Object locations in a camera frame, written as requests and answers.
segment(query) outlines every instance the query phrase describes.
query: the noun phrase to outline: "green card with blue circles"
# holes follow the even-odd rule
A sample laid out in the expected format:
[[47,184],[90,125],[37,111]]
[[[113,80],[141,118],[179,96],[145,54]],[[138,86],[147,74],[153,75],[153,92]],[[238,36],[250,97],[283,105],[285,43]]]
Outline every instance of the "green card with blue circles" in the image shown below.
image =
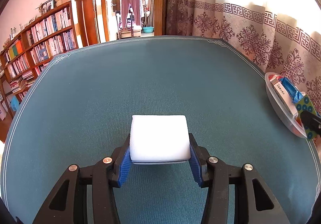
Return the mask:
[[[308,95],[305,95],[300,101],[298,101],[295,105],[296,109],[298,110],[298,116],[301,115],[303,111],[308,110],[308,112],[311,112],[314,115],[317,115],[316,109],[314,109],[314,106],[309,98]],[[305,133],[307,135],[307,138],[309,140],[313,139],[317,136],[317,133],[315,131],[310,130],[309,127],[304,127]]]

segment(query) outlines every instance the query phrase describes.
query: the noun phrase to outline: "yellow book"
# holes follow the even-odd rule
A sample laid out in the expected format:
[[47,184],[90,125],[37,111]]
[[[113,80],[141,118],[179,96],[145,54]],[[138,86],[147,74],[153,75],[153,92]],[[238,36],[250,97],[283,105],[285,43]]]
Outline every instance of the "yellow book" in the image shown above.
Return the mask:
[[14,58],[12,46],[9,48],[8,53],[9,53],[10,60],[12,60]]

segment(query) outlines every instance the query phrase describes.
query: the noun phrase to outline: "triangular cutout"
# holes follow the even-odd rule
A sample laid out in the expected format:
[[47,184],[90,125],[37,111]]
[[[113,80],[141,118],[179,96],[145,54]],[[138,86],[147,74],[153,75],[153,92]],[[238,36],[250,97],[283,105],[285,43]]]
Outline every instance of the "triangular cutout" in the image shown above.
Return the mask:
[[257,179],[252,180],[257,211],[271,210],[274,205]]
[[49,209],[64,211],[66,209],[69,180],[65,180],[55,197],[52,199]]

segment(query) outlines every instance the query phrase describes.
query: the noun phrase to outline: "wooden floor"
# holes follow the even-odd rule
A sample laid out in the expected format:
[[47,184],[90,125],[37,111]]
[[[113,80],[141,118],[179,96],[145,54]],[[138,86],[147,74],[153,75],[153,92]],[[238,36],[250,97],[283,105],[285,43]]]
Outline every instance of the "wooden floor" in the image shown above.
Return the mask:
[[5,142],[5,139],[7,138],[11,122],[12,119],[9,113],[7,113],[7,116],[3,121],[0,120],[0,140],[2,142]]

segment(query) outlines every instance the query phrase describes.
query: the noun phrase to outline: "pants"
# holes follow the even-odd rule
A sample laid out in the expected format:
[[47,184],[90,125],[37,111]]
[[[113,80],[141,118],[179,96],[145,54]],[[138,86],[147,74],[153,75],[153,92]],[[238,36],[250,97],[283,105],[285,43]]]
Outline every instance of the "pants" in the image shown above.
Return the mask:
[[137,26],[141,25],[139,4],[140,4],[140,0],[121,0],[121,20],[122,20],[123,28],[127,27],[127,15],[128,15],[129,5],[131,5],[133,8],[136,25]]

